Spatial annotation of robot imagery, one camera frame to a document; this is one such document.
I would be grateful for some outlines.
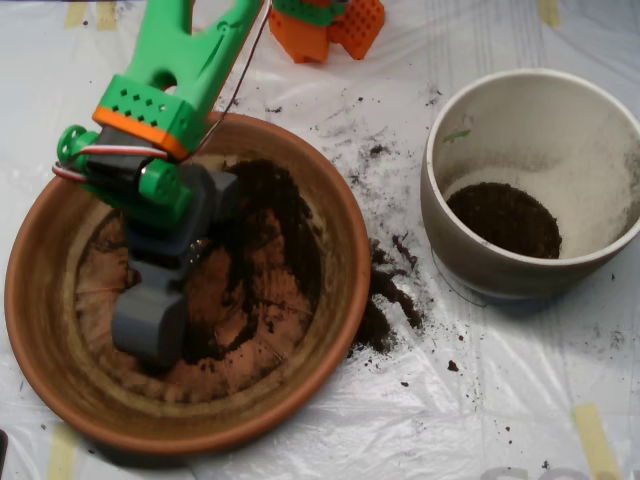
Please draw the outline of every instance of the table surface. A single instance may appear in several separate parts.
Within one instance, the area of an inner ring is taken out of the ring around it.
[[[230,0],[196,2],[204,27]],[[349,181],[422,330],[376,297],[397,344],[346,359],[292,419],[232,453],[150,471],[68,430],[22,375],[0,323],[0,429],[14,479],[588,478],[576,406],[593,403],[622,473],[640,470],[640,245],[553,301],[485,305],[439,272],[419,208],[429,128],[468,82],[518,67],[580,75],[640,113],[635,0],[393,0],[364,61],[294,65],[265,33],[233,110],[287,128]],[[55,145],[130,59],[144,1],[0,2],[0,260],[51,178]],[[247,59],[245,51],[229,84]],[[229,85],[217,108],[226,105]],[[411,266],[394,236],[417,257]],[[458,372],[449,369],[449,362]]]

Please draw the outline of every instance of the pot rim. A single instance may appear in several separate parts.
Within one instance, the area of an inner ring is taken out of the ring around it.
[[[435,172],[433,169],[433,150],[435,146],[435,137],[437,136],[437,131],[440,128],[440,125],[444,121],[445,117],[451,110],[451,108],[460,101],[465,95],[469,92],[477,89],[478,87],[497,81],[505,78],[514,78],[514,77],[547,77],[547,78],[555,78],[559,80],[566,80],[568,82],[573,83],[576,86],[581,86],[590,90],[592,93],[601,96],[604,100],[609,102],[613,107],[617,108],[620,113],[622,113],[626,119],[629,121],[633,129],[635,130],[636,136],[640,139],[640,122],[638,119],[631,113],[631,111],[624,106],[620,100],[616,97],[608,93],[606,90],[602,89],[598,85],[591,83],[581,77],[576,75],[572,75],[570,73],[562,72],[559,70],[547,69],[547,68],[520,68],[517,70],[506,70],[503,72],[494,73],[491,75],[486,75],[474,82],[468,84],[462,90],[458,91],[449,101],[445,104],[444,108],[440,111],[438,116],[436,117],[436,121],[433,123],[431,127],[429,139],[427,140],[427,148],[425,152],[424,161],[426,162],[427,167],[427,175],[429,177],[429,186],[431,187],[431,191],[435,194],[436,200],[440,205],[440,208],[445,212],[450,221],[452,221],[458,229],[464,232],[471,240],[475,243],[479,244],[480,247],[485,248],[487,250],[496,253],[502,257],[506,257],[510,260],[525,263],[528,265],[537,265],[541,267],[567,267],[573,265],[582,265],[587,263],[592,263],[594,261],[600,260],[602,258],[606,258],[624,248],[633,238],[640,232],[640,218],[636,220],[633,226],[620,238],[618,238],[615,242],[607,245],[600,250],[596,250],[595,252],[589,253],[587,255],[581,255],[579,257],[573,258],[565,258],[565,259],[542,259],[535,257],[527,257],[525,255],[520,255],[517,253],[513,253],[509,250],[505,250],[504,248],[497,247],[478,234],[476,234],[473,230],[467,227],[464,223],[462,223],[458,217],[453,213],[447,202],[445,201],[442,193],[440,192],[440,188],[436,182]]]
[[[283,402],[275,405],[271,409],[263,412],[257,417],[233,427],[223,432],[200,435],[193,438],[177,440],[156,440],[140,438],[124,432],[109,430],[104,424],[98,423],[93,417],[70,407],[56,392],[49,386],[48,380],[42,374],[28,355],[27,341],[18,334],[18,323],[20,322],[17,313],[17,297],[19,292],[15,285],[16,279],[20,275],[18,265],[20,259],[29,255],[25,250],[25,239],[33,234],[35,220],[43,206],[49,201],[52,194],[63,186],[64,180],[54,178],[38,196],[35,203],[27,214],[16,240],[14,242],[5,281],[5,317],[9,340],[22,372],[29,384],[33,387],[44,403],[53,410],[62,420],[70,424],[79,432],[91,437],[94,440],[117,448],[143,454],[193,454],[224,449],[248,441],[267,430],[280,424],[287,419],[326,382],[334,370],[344,359],[353,338],[360,325],[360,320],[364,313],[369,290],[369,279],[371,274],[371,263],[369,257],[369,238],[362,217],[362,212],[358,207],[355,197],[344,181],[338,170],[309,143],[297,137],[293,133],[281,127],[273,125],[263,120],[248,117],[245,115],[229,113],[225,117],[225,123],[246,125],[253,128],[266,130],[271,135],[281,137],[285,141],[295,144],[299,149],[313,159],[330,177],[336,186],[338,196],[344,208],[351,217],[350,229],[355,243],[358,245],[355,254],[356,283],[354,294],[349,309],[345,316],[342,329],[336,338],[333,347],[325,357],[324,362],[305,379],[289,397]]]

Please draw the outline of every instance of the white pot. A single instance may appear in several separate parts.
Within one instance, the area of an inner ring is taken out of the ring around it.
[[[456,191],[508,183],[557,219],[560,258],[496,247],[447,206]],[[601,88],[533,69],[482,78],[455,95],[427,142],[421,203],[431,246],[463,283],[498,297],[565,290],[640,230],[640,124]]]

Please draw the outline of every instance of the masking tape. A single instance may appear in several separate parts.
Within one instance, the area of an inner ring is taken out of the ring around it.
[[[558,0],[538,0],[538,14],[540,19],[550,27],[559,27],[562,23]]]
[[[47,480],[71,480],[78,439],[64,423],[53,427],[53,444],[49,457]]]
[[[609,447],[602,428],[602,420],[593,403],[578,405],[574,409],[576,426],[582,440],[582,449],[589,462],[594,480],[621,480],[618,464]]]
[[[84,14],[87,12],[88,7],[88,2],[70,2],[67,17],[64,20],[64,28],[79,26],[84,20]]]
[[[98,31],[116,29],[116,2],[97,2]]]

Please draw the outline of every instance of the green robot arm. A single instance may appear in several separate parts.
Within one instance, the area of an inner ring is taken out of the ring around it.
[[[88,190],[140,223],[175,228],[191,202],[176,162],[205,137],[207,115],[261,7],[262,0],[236,0],[192,34],[191,0],[149,1],[131,63],[93,114],[101,133],[69,127],[58,143],[59,171],[75,171]]]

